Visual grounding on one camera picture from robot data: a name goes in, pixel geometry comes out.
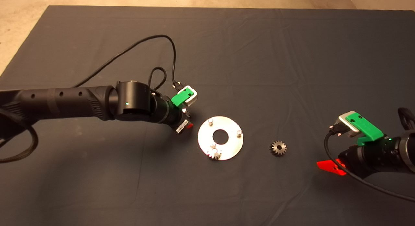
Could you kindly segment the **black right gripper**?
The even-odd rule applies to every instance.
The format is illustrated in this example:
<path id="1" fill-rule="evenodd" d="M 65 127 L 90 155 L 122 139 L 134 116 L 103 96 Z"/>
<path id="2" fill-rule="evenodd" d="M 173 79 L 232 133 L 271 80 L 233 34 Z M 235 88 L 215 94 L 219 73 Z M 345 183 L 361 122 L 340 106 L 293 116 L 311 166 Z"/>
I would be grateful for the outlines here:
<path id="1" fill-rule="evenodd" d="M 399 143 L 399 138 L 383 138 L 363 146 L 353 145 L 341 152 L 338 158 L 341 164 L 360 178 L 380 172 L 400 173 Z M 332 160 L 318 161 L 317 166 L 323 171 L 339 176 L 347 174 Z"/>

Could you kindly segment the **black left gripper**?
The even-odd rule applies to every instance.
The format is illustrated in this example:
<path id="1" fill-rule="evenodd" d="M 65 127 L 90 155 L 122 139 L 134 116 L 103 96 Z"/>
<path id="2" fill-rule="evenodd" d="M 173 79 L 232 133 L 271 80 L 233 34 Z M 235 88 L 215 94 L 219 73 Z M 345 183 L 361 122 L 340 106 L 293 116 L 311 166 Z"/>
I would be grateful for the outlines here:
<path id="1" fill-rule="evenodd" d="M 193 123 L 189 123 L 189 111 L 187 108 L 175 106 L 170 101 L 167 101 L 167 104 L 168 114 L 164 124 L 168 125 L 177 134 L 181 134 L 185 129 L 193 127 Z"/>

